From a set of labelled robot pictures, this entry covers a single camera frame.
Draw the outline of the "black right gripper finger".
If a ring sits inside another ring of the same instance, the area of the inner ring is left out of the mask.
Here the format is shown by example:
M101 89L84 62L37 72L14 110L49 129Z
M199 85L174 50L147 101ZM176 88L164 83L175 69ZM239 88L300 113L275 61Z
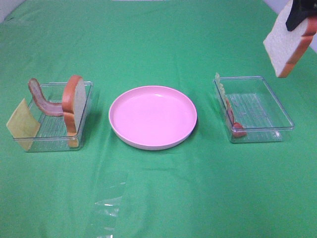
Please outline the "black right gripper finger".
M317 14L317 0L294 0L286 20L288 31L293 31L307 17Z

